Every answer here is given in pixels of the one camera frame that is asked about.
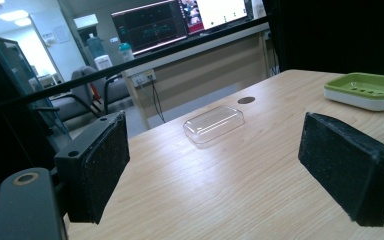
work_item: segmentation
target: soap dish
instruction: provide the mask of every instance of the soap dish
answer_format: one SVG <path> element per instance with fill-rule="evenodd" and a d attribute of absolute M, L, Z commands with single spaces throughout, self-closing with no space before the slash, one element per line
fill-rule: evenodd
<path fill-rule="evenodd" d="M 206 143 L 245 123 L 243 113 L 237 109 L 220 106 L 183 124 L 186 136 L 194 143 Z"/>
<path fill-rule="evenodd" d="M 324 86 L 328 99 L 372 111 L 384 111 L 384 75 L 350 73 Z"/>

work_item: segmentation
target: computer monitor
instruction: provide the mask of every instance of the computer monitor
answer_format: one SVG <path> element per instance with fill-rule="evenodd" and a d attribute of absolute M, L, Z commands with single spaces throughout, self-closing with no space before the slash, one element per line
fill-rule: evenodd
<path fill-rule="evenodd" d="M 129 43 L 135 56 L 188 36 L 177 0 L 123 10 L 111 17 L 120 42 Z"/>
<path fill-rule="evenodd" d="M 189 34 L 247 17 L 244 0 L 178 0 Z"/>

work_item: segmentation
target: plastic lid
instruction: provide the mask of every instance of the plastic lid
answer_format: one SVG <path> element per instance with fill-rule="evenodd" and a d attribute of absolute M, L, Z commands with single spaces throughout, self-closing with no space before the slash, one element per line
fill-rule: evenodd
<path fill-rule="evenodd" d="M 193 142 L 206 143 L 244 123 L 241 111 L 221 106 L 186 121 L 183 130 Z"/>
<path fill-rule="evenodd" d="M 121 43 L 120 45 L 118 45 L 118 49 L 120 51 L 125 51 L 125 50 L 130 50 L 131 47 L 128 43 Z"/>

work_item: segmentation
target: power outlet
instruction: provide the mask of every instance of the power outlet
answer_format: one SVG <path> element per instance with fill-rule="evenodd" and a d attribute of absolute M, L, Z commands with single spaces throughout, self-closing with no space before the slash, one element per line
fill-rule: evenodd
<path fill-rule="evenodd" d="M 145 83 L 150 82 L 151 79 L 155 81 L 157 77 L 155 76 L 154 70 L 150 69 L 145 72 L 132 75 L 131 79 L 133 81 L 133 86 L 139 87 L 141 85 L 144 85 Z"/>

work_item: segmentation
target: wooden table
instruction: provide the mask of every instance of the wooden table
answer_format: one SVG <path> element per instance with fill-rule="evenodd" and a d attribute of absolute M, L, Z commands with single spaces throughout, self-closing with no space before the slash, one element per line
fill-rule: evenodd
<path fill-rule="evenodd" d="M 384 239 L 384 227 L 351 222 L 297 157 L 309 111 L 384 143 L 384 112 L 323 96 L 338 76 L 286 71 L 132 138 L 101 223 L 70 223 L 70 239 Z M 256 100 L 237 103 L 248 96 Z M 220 105 L 241 110 L 246 123 L 192 143 L 183 123 Z"/>
<path fill-rule="evenodd" d="M 242 90 L 270 76 L 272 58 L 263 37 L 268 29 L 268 23 L 261 23 L 122 71 L 143 124 L 150 129 L 148 118 L 157 112 L 149 97 L 154 86 L 137 85 L 138 74 L 154 71 L 164 111 L 232 84 Z"/>

